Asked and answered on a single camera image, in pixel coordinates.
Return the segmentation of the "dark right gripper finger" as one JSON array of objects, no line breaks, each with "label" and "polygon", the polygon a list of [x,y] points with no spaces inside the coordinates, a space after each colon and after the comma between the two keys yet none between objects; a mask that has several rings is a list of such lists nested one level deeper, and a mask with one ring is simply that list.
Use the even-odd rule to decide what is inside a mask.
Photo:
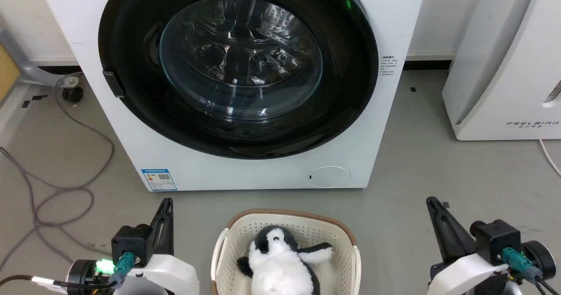
[{"label": "dark right gripper finger", "polygon": [[428,197],[426,205],[443,263],[452,263],[461,257],[455,232],[456,220],[437,197]]},{"label": "dark right gripper finger", "polygon": [[461,257],[474,254],[476,252],[475,239],[468,233],[468,231],[455,219],[456,228],[455,234],[457,235],[457,243],[461,247]]}]

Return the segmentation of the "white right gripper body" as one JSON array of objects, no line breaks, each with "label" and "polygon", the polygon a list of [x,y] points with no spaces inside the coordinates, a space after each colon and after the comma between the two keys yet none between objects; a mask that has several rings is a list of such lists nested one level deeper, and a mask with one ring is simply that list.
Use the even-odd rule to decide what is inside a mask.
[{"label": "white right gripper body", "polygon": [[507,267],[507,264],[493,266],[477,254],[465,256],[438,273],[431,281],[427,293],[429,295],[462,295],[494,275],[495,272],[502,273]]}]

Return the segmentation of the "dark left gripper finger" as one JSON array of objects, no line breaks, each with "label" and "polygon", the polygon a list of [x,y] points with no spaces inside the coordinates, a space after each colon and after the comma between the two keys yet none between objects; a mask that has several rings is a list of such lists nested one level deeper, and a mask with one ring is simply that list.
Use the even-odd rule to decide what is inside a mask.
[{"label": "dark left gripper finger", "polygon": [[163,206],[162,253],[174,255],[174,202],[166,198]]},{"label": "dark left gripper finger", "polygon": [[154,254],[163,254],[162,253],[162,224],[163,224],[163,206],[164,206],[165,199],[163,199],[158,207],[150,227],[153,229],[153,253]]}]

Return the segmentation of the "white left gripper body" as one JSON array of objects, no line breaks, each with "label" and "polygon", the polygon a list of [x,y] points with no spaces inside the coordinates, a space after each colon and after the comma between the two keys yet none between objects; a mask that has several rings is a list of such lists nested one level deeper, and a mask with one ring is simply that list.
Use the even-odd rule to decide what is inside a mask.
[{"label": "white left gripper body", "polygon": [[172,255],[153,255],[146,267],[133,268],[116,295],[199,295],[195,268]]}]

